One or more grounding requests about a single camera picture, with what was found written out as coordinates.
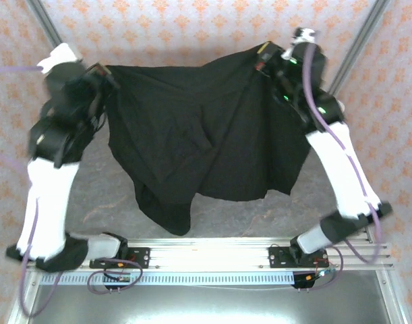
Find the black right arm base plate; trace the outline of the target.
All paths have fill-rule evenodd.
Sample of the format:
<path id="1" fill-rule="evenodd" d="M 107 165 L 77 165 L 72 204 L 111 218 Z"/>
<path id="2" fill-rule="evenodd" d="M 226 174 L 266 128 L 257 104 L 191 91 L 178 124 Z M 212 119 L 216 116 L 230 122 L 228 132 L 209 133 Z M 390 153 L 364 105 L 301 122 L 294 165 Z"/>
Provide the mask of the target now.
<path id="1" fill-rule="evenodd" d="M 268 260 L 271 268 L 327 268 L 329 266 L 328 255 L 324 249 L 306 254 L 294 246 L 276 244 L 268 248 Z"/>

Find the aluminium frame post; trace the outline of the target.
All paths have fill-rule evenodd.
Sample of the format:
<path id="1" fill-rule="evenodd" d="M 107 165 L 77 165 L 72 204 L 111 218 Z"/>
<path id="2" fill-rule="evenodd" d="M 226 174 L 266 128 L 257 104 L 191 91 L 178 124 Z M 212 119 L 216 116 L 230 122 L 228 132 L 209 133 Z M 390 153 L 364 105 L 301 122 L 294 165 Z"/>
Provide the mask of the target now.
<path id="1" fill-rule="evenodd" d="M 357 30 L 356 37 L 351 43 L 347 54 L 345 55 L 339 69 L 333 78 L 328 89 L 329 93 L 336 96 L 339 90 L 345 84 L 346 79 L 355 65 L 362 50 L 367 45 L 370 37 L 373 35 L 379 21 L 382 19 L 385 10 L 392 0 L 375 0 L 374 5 L 370 9 L 366 19 L 361 27 Z"/>
<path id="2" fill-rule="evenodd" d="M 42 29 L 53 48 L 63 43 L 63 39 L 58 33 L 49 13 L 45 9 L 42 0 L 26 0 L 26 3 Z"/>

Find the aluminium cross rail beam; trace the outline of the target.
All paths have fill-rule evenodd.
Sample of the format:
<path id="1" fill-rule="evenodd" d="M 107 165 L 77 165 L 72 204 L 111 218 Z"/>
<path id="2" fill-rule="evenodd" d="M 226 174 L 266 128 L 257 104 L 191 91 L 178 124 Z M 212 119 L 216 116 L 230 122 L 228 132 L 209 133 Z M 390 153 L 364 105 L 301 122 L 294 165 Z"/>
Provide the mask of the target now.
<path id="1" fill-rule="evenodd" d="M 369 243 L 366 230 L 349 239 L 364 257 L 373 255 L 376 245 Z M 267 271 L 270 269 L 268 249 L 289 246 L 291 237 L 240 238 L 144 238 L 130 239 L 128 246 L 150 248 L 147 271 L 225 272 Z M 345 243 L 334 245 L 343 255 L 343 270 L 393 270 L 395 260 L 387 243 L 381 244 L 376 263 L 359 260 Z"/>

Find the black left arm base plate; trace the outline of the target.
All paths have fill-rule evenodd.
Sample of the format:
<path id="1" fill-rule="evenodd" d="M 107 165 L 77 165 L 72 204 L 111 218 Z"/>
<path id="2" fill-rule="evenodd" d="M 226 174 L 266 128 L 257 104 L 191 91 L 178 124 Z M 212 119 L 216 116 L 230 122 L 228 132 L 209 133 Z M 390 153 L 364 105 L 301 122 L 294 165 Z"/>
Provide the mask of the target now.
<path id="1" fill-rule="evenodd" d="M 120 259 L 120 261 L 104 261 L 92 260 L 89 262 L 89 268 L 91 269 L 135 269 L 135 267 L 126 263 L 126 261 L 131 261 L 139 264 L 141 268 L 147 269 L 149 267 L 150 260 L 150 248 L 147 247 L 129 247 L 127 252 L 122 252 L 115 256 L 115 259 Z"/>

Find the shiny steel lower panel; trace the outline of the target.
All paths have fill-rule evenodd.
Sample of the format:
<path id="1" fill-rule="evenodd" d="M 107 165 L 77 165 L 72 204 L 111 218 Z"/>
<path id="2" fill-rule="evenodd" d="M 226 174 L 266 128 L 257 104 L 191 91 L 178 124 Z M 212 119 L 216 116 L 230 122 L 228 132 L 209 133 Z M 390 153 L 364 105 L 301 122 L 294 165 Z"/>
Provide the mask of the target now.
<path id="1" fill-rule="evenodd" d="M 59 286 L 30 324 L 394 324 L 372 271 L 346 271 L 331 286 L 137 286 L 95 295 Z"/>

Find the black t-shirt with floral print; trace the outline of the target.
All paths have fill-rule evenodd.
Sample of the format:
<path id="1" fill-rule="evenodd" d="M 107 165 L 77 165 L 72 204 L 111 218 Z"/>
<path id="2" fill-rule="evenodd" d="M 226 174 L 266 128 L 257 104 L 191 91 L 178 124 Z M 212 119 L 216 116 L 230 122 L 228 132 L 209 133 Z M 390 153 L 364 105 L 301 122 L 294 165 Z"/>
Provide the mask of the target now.
<path id="1" fill-rule="evenodd" d="M 200 67 L 112 65 L 109 148 L 140 210 L 176 236 L 196 194 L 229 201 L 290 194 L 310 145 L 255 69 L 253 47 Z"/>

